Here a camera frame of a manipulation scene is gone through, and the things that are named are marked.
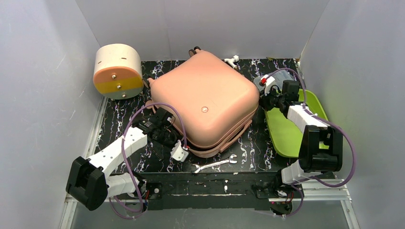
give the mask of wrench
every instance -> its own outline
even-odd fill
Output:
[[[232,154],[228,159],[222,160],[222,161],[217,161],[211,164],[206,164],[203,166],[200,166],[199,164],[192,164],[192,166],[195,166],[196,170],[193,171],[193,173],[199,173],[201,170],[212,167],[212,166],[218,166],[218,165],[222,165],[225,163],[229,163],[229,164],[236,164],[237,161],[234,159],[235,157],[238,157],[235,154]]]

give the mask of suitcase handle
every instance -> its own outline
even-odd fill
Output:
[[[238,138],[240,138],[240,136],[242,136],[242,134],[246,131],[246,129],[250,126],[250,124],[252,123],[252,120],[249,120],[249,122],[247,122],[245,124],[245,126],[243,127],[243,130],[239,131],[239,133],[229,142],[225,143],[223,146],[221,146],[219,148],[219,152],[224,151],[225,149],[227,149],[230,145],[232,145],[235,141],[238,140]]]

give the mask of marble tabletop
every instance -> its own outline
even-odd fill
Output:
[[[142,62],[143,77],[148,75],[158,78],[173,68],[179,66],[184,61],[158,61]],[[247,79],[271,73],[278,68],[288,67],[296,70],[293,59],[244,59],[237,65],[239,72]],[[107,103],[101,130],[95,153],[101,151],[123,134],[130,117],[141,108],[146,101],[150,100],[150,91],[145,88],[143,92],[134,98]],[[143,115],[148,115],[150,110],[146,110]],[[140,173],[172,173],[186,172],[194,170],[191,165],[196,163],[205,165],[229,157],[231,154],[237,155],[238,163],[223,164],[203,170],[201,173],[238,173],[238,172],[275,172],[288,166],[295,159],[285,158],[278,155],[273,149],[269,131],[267,129],[264,110],[259,107],[253,117],[252,125],[243,135],[224,152],[211,158],[199,158],[190,153],[185,162],[179,162],[170,158],[170,154],[165,155],[162,161],[151,151],[151,146],[135,152],[129,157],[132,169]],[[126,172],[125,165],[120,165],[114,173]]]

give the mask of green plastic container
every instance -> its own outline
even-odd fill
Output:
[[[299,101],[304,101],[304,93],[299,91]],[[317,113],[319,117],[328,120],[325,111],[316,95],[307,90],[307,105],[311,112]],[[274,149],[284,157],[298,157],[302,141],[302,133],[295,124],[286,119],[278,109],[266,112],[267,126]],[[320,148],[328,148],[320,143]]]

